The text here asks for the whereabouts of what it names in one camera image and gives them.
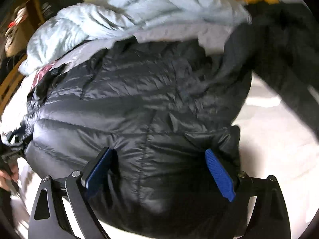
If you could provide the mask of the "person's left hand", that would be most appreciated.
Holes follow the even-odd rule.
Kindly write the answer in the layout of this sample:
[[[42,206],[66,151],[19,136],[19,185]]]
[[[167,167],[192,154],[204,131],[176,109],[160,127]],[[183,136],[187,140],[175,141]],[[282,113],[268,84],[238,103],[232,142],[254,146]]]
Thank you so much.
[[[8,174],[7,171],[1,169],[0,170],[0,176],[1,176],[1,188],[3,188],[6,191],[10,191],[10,187],[9,187],[9,181],[14,181],[15,183],[18,182],[19,179],[19,168],[17,163],[11,163],[9,165],[10,170],[12,172],[12,174]]]

